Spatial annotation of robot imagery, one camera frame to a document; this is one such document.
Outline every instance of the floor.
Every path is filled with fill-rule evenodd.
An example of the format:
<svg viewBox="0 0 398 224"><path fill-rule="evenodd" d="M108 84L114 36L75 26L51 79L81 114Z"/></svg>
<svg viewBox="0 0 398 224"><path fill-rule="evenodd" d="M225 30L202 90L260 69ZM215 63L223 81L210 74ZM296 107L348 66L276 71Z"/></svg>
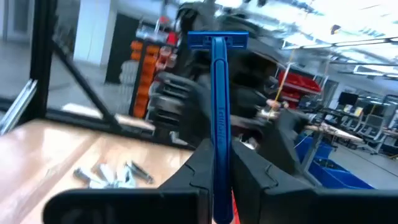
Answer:
<svg viewBox="0 0 398 224"><path fill-rule="evenodd" d="M361 149L344 146L329 155L337 164L349 170L375 189L398 189L398 161L384 155L370 155Z"/></svg>
<svg viewBox="0 0 398 224"><path fill-rule="evenodd" d="M127 114L132 93L130 86L105 85L105 68L75 63L110 111ZM0 69L0 97L15 98L29 77L29 45L0 42ZM135 72L134 68L125 70ZM60 108L68 103L93 106L62 63L53 57L49 107ZM367 152L354 151L344 146L332 152L330 158L376 189L398 189L398 161L384 156L371 156Z"/></svg>
<svg viewBox="0 0 398 224"><path fill-rule="evenodd" d="M130 86L104 84L106 68L80 62L75 64L111 112L127 114L132 94ZM0 69L0 97L15 98L29 78L30 46L0 42ZM48 106L60 108L68 103L92 106L70 72L53 56Z"/></svg>

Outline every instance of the wooden workbench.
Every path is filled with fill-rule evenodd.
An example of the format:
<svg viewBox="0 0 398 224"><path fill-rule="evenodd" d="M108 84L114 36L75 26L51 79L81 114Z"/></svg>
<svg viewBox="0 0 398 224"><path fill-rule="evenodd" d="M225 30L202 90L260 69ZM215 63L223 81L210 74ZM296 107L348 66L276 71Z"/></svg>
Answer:
<svg viewBox="0 0 398 224"><path fill-rule="evenodd" d="M273 112L266 112L266 111L262 110L258 115L260 117L267 118L267 119L277 119L279 113L278 112L274 112L274 111ZM363 142L363 139L361 139L359 137L356 137L356 136L353 136L350 133L347 133L347 132L345 132L343 130L340 130L340 129L338 129L336 127L333 127L332 125L329 125L329 124L326 124L326 123L322 123L322 125L320 127L319 126L315 126L315 125L307 125L305 127L305 129L311 130L311 131L321 131L323 133L331 134L331 135L334 135L336 137L344 138L344 139L355 141L355 142Z"/></svg>
<svg viewBox="0 0 398 224"><path fill-rule="evenodd" d="M101 117L96 110L80 105L65 105L63 110ZM154 129L139 119L116 117L124 124ZM42 223L42 209L52 196L67 189L86 187L73 176L78 167L92 169L106 163L117 170L132 160L155 179L153 185L136 179L137 187L158 187L192 154L192 151L41 120L1 136L0 148L0 223L7 224Z"/></svg>

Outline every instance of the black metal frame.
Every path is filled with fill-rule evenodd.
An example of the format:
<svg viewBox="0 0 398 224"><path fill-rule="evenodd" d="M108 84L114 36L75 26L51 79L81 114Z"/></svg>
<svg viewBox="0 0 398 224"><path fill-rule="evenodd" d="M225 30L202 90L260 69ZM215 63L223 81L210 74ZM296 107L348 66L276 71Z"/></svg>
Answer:
<svg viewBox="0 0 398 224"><path fill-rule="evenodd" d="M69 60L63 50L53 41L52 36L55 26L56 8L57 0L36 0L35 2L30 78L37 80L38 83L36 94L26 108L26 111L21 118L21 122L25 123L33 119L47 119L105 133L150 141L157 144L193 149L189 146L181 146L170 141L153 138L153 133L150 130L119 124L116 121L114 115L109 112L102 101L98 98L88 82L74 66L73 62ZM47 108L53 51L57 56L59 56L60 60L65 64L66 68L82 87L83 91L103 114L104 119L96 119ZM0 100L0 110L8 110L11 104L12 100Z"/></svg>

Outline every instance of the razor head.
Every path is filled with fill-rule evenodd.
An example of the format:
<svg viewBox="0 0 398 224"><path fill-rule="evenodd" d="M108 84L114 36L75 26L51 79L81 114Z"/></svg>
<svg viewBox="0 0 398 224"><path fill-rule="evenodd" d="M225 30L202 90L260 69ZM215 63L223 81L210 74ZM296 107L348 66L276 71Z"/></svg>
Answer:
<svg viewBox="0 0 398 224"><path fill-rule="evenodd" d="M188 46L191 49L211 49L213 37L224 37L227 49L246 49L249 32L190 31L188 32Z"/></svg>

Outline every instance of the chair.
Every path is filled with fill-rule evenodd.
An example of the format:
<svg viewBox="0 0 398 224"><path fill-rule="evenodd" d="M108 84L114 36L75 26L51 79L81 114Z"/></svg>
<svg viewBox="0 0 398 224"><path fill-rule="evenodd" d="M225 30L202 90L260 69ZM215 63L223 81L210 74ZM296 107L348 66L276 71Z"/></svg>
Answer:
<svg viewBox="0 0 398 224"><path fill-rule="evenodd" d="M386 138L382 130L383 124L384 120L382 117L372 114L368 115L363 127L357 132L363 138L365 144L356 144L357 147L371 151L372 155L378 154Z"/></svg>

